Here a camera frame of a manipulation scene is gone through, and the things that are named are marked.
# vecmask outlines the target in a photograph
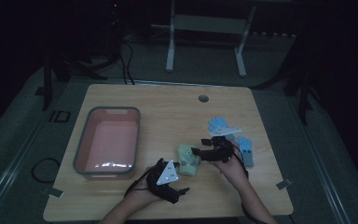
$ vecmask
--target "white stand leg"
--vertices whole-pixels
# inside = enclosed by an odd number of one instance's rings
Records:
[[[165,70],[171,72],[173,70],[173,59],[175,57],[175,0],[171,1],[171,27],[170,27],[170,46],[168,48],[167,64]]]
[[[248,21],[243,29],[241,42],[236,48],[234,48],[235,59],[237,60],[238,73],[240,77],[246,76],[245,64],[243,63],[243,58],[242,58],[242,51],[243,51],[243,47],[245,46],[246,37],[249,34],[249,28],[251,27],[252,19],[254,15],[255,15],[255,7],[252,7],[251,12],[249,14]]]

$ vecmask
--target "dark background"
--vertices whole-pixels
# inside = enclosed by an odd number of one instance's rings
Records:
[[[169,24],[170,1],[122,2],[0,0],[0,117],[27,78],[42,66],[47,49],[68,52],[76,60],[87,60],[91,49],[106,51],[96,41],[112,20],[106,4],[118,3],[113,10],[124,21],[122,24],[146,35],[150,23]],[[205,2],[183,0],[185,7],[177,9],[246,17],[235,6],[241,4],[238,1],[233,1],[234,6],[225,2],[219,11],[200,5]],[[358,169],[358,1],[261,4],[251,30],[297,35],[282,67],[311,70],[311,86],[317,90]]]

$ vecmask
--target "person's right hand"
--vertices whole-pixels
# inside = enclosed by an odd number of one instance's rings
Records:
[[[235,147],[238,147],[236,142],[231,141],[231,143]],[[238,156],[238,158],[241,158],[240,152],[236,148],[234,153]],[[244,182],[248,182],[248,178],[243,171],[241,161],[238,161],[234,156],[232,156],[226,163],[221,161],[211,161],[210,164],[219,169],[235,189],[239,189],[241,186],[243,186]]]

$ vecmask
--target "gray floor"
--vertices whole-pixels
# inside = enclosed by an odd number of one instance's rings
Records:
[[[190,36],[194,34],[183,33],[178,38],[173,72],[166,73],[167,33],[155,32],[157,35],[151,42],[144,42],[137,35],[127,38],[133,48],[130,70],[136,84],[253,86],[276,75],[294,40],[286,36],[251,35],[243,53],[248,76],[239,77],[231,46],[211,45],[202,36],[197,36],[195,41]],[[123,46],[122,53],[125,60],[129,59],[129,48]],[[123,84],[120,64],[101,75],[109,77],[103,83]],[[0,223],[47,223],[43,210],[48,196],[41,192],[52,184],[36,182],[31,170],[45,158],[62,159],[87,87],[97,82],[101,83],[75,72],[69,83],[55,82],[53,102],[43,112],[43,98],[34,95],[37,87],[43,85],[40,70],[24,85],[0,119],[0,183],[7,183],[0,184]],[[313,110],[307,112],[309,125],[302,125],[296,115],[298,97],[284,96],[284,82],[253,91],[283,179],[294,182],[288,187],[294,213],[277,219],[281,223],[358,223],[358,174],[332,120],[309,97]],[[54,110],[71,112],[69,121],[50,121]],[[44,166],[38,174],[54,179],[58,171],[55,164]],[[237,220],[247,223],[244,217]],[[232,223],[232,219],[158,223],[193,222]]]

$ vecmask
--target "green sponge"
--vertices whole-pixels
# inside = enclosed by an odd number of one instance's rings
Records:
[[[195,147],[190,144],[181,144],[178,148],[178,160],[180,163],[180,175],[196,175],[197,166],[200,163],[200,156],[195,156],[191,148]]]

